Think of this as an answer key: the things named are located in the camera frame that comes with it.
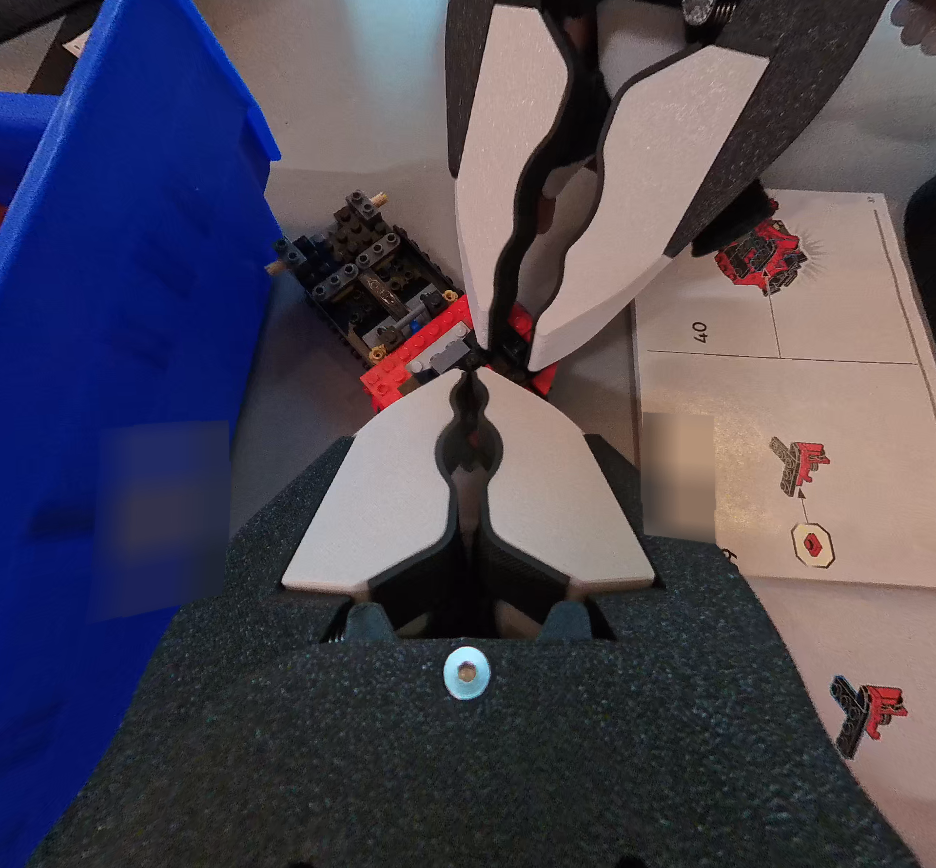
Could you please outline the blue storage bin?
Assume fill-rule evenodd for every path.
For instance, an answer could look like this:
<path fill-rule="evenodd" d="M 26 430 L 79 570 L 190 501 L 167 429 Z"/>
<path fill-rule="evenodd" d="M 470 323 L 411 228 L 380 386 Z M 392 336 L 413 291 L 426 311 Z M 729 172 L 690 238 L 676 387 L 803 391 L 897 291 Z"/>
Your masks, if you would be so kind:
<path fill-rule="evenodd" d="M 279 157 L 192 0 L 104 0 L 59 98 L 2 93 L 2 866 L 221 590 Z"/>

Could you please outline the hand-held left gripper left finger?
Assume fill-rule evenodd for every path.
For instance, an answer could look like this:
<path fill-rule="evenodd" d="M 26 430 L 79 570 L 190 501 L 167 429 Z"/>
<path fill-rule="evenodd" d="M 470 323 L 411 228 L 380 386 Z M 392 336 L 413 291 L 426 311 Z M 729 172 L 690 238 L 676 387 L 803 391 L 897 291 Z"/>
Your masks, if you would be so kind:
<path fill-rule="evenodd" d="M 286 589 L 362 596 L 381 573 L 443 539 L 451 487 L 436 452 L 464 375 L 444 373 L 357 431 L 285 571 Z"/>

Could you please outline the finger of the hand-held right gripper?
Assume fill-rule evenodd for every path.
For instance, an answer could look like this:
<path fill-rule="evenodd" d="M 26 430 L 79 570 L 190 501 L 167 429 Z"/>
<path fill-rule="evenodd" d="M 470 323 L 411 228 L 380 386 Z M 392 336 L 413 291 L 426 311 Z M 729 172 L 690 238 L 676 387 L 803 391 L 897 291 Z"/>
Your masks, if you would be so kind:
<path fill-rule="evenodd" d="M 689 51 L 681 11 L 636 0 L 599 5 L 598 49 L 616 107 L 597 174 L 570 179 L 534 242 L 533 371 L 581 347 L 667 266 L 665 249 L 768 66 L 718 45 Z"/>
<path fill-rule="evenodd" d="M 455 216 L 478 345 L 494 350 L 498 265 L 519 228 L 521 179 L 554 135 L 575 57 L 566 36 L 532 7 L 494 5 L 455 180 Z"/>

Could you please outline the lego instruction booklet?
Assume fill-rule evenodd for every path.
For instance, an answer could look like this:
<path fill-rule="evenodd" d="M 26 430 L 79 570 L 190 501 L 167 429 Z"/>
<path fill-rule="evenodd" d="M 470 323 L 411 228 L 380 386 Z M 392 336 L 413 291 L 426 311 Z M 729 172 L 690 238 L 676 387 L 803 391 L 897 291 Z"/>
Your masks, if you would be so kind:
<path fill-rule="evenodd" d="M 881 194 L 774 198 L 766 230 L 639 294 L 641 411 L 711 421 L 717 543 L 833 757 L 934 866 L 930 338 Z"/>

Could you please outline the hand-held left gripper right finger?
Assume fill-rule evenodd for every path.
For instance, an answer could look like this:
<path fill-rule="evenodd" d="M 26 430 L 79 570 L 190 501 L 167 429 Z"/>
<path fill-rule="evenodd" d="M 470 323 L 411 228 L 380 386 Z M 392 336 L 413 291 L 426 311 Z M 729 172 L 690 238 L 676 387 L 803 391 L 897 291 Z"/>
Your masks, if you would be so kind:
<path fill-rule="evenodd" d="M 572 597 L 647 588 L 654 571 L 583 432 L 506 377 L 475 375 L 490 454 L 481 526 Z"/>

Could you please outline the red and black lego car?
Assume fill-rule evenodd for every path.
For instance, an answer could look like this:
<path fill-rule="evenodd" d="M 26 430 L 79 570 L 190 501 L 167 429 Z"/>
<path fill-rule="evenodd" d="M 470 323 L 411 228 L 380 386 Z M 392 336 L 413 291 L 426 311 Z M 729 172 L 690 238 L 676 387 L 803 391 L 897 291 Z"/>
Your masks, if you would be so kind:
<path fill-rule="evenodd" d="M 486 367 L 547 399 L 554 364 L 524 365 L 532 315 L 516 303 L 507 333 L 481 347 L 466 294 L 403 227 L 384 220 L 383 193 L 355 190 L 322 231 L 273 243 L 269 276 L 288 275 L 306 302 L 364 365 L 360 383 L 375 413 L 452 368 Z"/>

